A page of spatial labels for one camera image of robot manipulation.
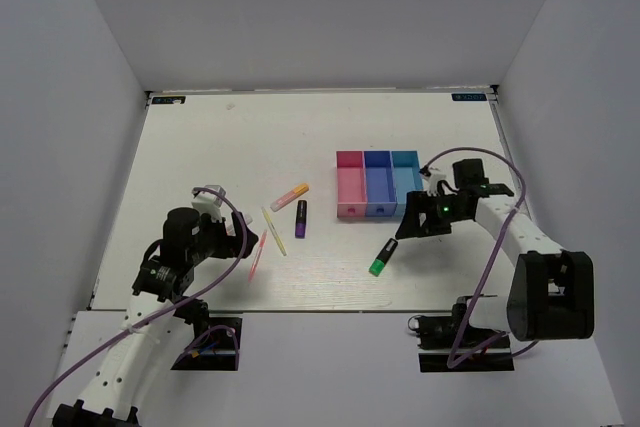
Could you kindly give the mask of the purple black highlighter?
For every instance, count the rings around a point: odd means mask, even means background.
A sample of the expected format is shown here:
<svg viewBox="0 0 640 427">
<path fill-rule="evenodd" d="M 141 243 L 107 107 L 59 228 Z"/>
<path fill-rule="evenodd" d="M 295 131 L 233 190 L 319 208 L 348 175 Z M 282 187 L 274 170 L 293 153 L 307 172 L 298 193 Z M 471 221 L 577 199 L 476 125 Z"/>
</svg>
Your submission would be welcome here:
<svg viewBox="0 0 640 427">
<path fill-rule="evenodd" d="M 295 217 L 295 238 L 304 239 L 306 236 L 308 203 L 302 199 L 297 202 Z"/>
</svg>

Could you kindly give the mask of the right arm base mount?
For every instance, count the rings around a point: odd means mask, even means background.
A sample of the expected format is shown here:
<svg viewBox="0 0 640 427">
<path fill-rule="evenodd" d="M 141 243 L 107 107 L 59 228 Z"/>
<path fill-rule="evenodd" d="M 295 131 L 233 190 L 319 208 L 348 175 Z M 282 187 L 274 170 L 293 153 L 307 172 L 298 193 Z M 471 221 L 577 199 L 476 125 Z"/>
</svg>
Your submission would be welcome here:
<svg viewBox="0 0 640 427">
<path fill-rule="evenodd" d="M 447 359 L 458 328 L 467 310 L 469 296 L 459 297 L 451 311 L 443 315 L 414 315 L 407 328 L 418 339 L 418 361 L 421 373 L 509 372 L 514 370 L 511 345 L 503 337 L 488 347 L 473 353 L 455 369 L 449 369 Z"/>
</svg>

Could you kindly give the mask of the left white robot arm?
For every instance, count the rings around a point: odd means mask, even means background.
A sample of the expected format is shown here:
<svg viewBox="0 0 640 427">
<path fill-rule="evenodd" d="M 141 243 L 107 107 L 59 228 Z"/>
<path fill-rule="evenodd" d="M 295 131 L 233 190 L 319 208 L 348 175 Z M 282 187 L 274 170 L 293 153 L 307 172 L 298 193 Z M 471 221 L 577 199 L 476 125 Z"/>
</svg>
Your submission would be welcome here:
<svg viewBox="0 0 640 427">
<path fill-rule="evenodd" d="M 209 259 L 237 264 L 257 241 L 238 210 L 229 219 L 202 208 L 171 210 L 143 255 L 119 332 L 98 347 L 105 356 L 94 377 L 72 404 L 57 407 L 53 425 L 140 425 L 159 374 L 216 328 L 200 294 L 186 293 L 196 267 Z"/>
</svg>

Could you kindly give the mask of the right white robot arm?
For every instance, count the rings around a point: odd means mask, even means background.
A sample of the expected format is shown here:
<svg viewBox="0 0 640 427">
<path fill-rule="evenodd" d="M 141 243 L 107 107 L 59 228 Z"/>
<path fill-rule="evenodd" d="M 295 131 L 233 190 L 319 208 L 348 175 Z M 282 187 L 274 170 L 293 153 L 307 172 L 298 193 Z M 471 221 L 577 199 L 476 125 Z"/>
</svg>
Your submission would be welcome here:
<svg viewBox="0 0 640 427">
<path fill-rule="evenodd" d="M 454 164 L 455 189 L 443 191 L 437 170 L 424 191 L 407 195 L 399 240 L 448 235 L 456 222 L 473 221 L 496 242 L 514 271 L 505 296 L 470 295 L 452 309 L 451 331 L 472 346 L 489 331 L 519 341 L 587 339 L 595 329 L 594 267 L 583 251 L 569 251 L 520 212 L 513 191 L 485 176 L 479 159 Z"/>
</svg>

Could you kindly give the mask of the green black highlighter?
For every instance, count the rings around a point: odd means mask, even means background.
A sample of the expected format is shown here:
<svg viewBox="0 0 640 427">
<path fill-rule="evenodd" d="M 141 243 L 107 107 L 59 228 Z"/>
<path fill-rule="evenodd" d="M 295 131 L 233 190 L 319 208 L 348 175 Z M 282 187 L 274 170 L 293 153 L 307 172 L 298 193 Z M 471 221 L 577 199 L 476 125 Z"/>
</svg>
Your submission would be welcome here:
<svg viewBox="0 0 640 427">
<path fill-rule="evenodd" d="M 381 272 L 386 267 L 387 263 L 393 256 L 396 248 L 398 246 L 398 241 L 395 238 L 390 238 L 378 253 L 374 261 L 369 267 L 369 273 L 373 276 L 378 277 Z"/>
</svg>

